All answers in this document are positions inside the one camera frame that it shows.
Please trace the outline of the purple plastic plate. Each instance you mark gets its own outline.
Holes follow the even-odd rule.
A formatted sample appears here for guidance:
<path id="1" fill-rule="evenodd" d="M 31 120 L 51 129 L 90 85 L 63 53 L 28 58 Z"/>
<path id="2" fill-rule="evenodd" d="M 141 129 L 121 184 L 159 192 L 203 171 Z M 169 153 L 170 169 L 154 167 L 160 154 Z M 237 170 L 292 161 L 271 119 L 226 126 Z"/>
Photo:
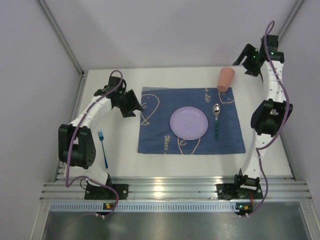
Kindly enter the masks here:
<path id="1" fill-rule="evenodd" d="M 185 106 L 177 109 L 170 117 L 170 128 L 180 139 L 193 141 L 201 138 L 208 130 L 208 119 L 198 108 Z"/>

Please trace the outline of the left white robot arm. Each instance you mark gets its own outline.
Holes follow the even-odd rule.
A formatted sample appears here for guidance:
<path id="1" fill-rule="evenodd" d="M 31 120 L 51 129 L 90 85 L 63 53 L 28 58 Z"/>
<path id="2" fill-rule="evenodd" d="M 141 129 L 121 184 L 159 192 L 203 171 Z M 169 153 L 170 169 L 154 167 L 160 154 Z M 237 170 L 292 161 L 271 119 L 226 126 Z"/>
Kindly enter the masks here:
<path id="1" fill-rule="evenodd" d="M 135 117 L 134 111 L 143 111 L 133 90 L 116 90 L 94 96 L 76 119 L 58 128 L 58 158 L 66 163 L 67 188 L 80 179 L 102 187 L 107 184 L 109 174 L 95 164 L 97 154 L 92 130 L 113 108 L 120 109 L 123 118 Z"/>

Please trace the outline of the spoon with green handle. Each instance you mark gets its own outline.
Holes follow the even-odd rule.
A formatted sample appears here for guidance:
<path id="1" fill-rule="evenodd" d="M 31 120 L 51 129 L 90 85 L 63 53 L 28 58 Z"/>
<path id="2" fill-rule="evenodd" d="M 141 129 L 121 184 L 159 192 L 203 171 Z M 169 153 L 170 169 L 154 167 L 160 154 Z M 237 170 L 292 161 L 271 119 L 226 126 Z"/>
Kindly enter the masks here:
<path id="1" fill-rule="evenodd" d="M 221 112 L 221 107 L 218 103 L 215 103 L 212 107 L 212 111 L 215 117 L 215 139 L 219 139 L 219 114 Z"/>

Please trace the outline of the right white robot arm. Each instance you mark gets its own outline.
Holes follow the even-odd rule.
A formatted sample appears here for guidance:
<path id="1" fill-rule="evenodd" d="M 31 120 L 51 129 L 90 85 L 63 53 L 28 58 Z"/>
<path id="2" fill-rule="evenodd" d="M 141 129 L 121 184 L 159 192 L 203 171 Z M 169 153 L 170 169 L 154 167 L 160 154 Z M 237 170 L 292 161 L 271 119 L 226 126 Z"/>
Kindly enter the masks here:
<path id="1" fill-rule="evenodd" d="M 233 63 L 234 66 L 242 64 L 246 75 L 262 77 L 265 94 L 265 99 L 252 114 L 250 127 L 253 129 L 253 137 L 246 161 L 238 173 L 238 176 L 248 179 L 260 177 L 261 163 L 267 148 L 279 136 L 293 111 L 283 84 L 284 54 L 277 49 L 276 46 L 269 45 L 267 55 L 264 45 L 257 50 L 247 44 Z"/>

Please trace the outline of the blue plastic fork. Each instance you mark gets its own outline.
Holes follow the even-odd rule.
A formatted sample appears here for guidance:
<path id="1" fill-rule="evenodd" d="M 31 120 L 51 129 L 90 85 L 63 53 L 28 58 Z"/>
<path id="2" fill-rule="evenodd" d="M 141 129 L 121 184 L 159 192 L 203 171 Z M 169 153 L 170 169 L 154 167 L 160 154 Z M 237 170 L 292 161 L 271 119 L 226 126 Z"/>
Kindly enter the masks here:
<path id="1" fill-rule="evenodd" d="M 104 147 L 104 135 L 103 135 L 103 132 L 102 131 L 98 131 L 98 138 L 99 138 L 99 141 L 101 143 L 101 148 L 102 148 L 102 153 L 103 153 L 103 159 L 104 159 L 104 166 L 106 169 L 109 168 L 108 166 L 108 161 L 107 161 L 107 156 L 106 156 L 106 151 L 105 151 L 105 147 Z"/>

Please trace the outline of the blue fish-print cloth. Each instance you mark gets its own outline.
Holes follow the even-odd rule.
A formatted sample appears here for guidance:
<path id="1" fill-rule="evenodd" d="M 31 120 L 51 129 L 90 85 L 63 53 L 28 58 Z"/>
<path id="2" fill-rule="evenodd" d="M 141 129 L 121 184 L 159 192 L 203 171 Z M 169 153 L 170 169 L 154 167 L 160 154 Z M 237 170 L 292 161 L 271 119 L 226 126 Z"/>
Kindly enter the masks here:
<path id="1" fill-rule="evenodd" d="M 215 139 L 214 104 L 220 105 L 219 139 Z M 235 98 L 231 88 L 143 87 L 141 93 L 138 152 L 169 155 L 233 155 L 246 152 Z M 201 110 L 208 120 L 206 133 L 196 140 L 184 140 L 171 130 L 170 118 L 182 107 Z"/>

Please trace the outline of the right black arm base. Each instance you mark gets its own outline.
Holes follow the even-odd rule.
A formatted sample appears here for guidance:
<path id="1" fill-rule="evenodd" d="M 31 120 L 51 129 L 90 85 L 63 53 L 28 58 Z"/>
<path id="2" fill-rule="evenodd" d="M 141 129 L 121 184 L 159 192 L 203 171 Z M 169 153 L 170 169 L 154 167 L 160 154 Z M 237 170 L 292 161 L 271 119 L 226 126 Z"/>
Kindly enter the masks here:
<path id="1" fill-rule="evenodd" d="M 254 200 L 262 199 L 263 193 L 259 177 L 250 177 L 240 169 L 234 175 L 233 183 L 219 183 L 216 185 L 219 200 Z"/>

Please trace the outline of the orange plastic cup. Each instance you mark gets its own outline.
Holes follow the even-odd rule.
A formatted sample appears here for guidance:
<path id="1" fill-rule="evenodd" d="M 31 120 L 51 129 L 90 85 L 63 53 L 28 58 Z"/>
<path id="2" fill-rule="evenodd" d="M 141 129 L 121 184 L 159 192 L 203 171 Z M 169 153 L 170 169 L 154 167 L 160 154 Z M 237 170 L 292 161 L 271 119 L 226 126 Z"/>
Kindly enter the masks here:
<path id="1" fill-rule="evenodd" d="M 222 68 L 218 77 L 217 89 L 225 93 L 233 82 L 235 74 L 235 70 L 231 67 Z"/>

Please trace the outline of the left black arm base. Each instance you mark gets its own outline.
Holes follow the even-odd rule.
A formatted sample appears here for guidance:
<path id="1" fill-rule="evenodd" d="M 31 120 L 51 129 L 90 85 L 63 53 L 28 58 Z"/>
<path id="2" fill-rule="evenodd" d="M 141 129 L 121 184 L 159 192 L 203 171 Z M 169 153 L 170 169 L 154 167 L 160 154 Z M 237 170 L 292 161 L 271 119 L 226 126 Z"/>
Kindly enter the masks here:
<path id="1" fill-rule="evenodd" d="M 85 200 L 115 200 L 116 195 L 113 191 L 101 186 L 90 184 L 87 180 L 86 186 L 83 186 L 84 180 L 79 183 L 80 187 L 85 191 Z M 118 194 L 119 200 L 126 200 L 129 194 L 128 184 L 111 184 L 110 185 Z"/>

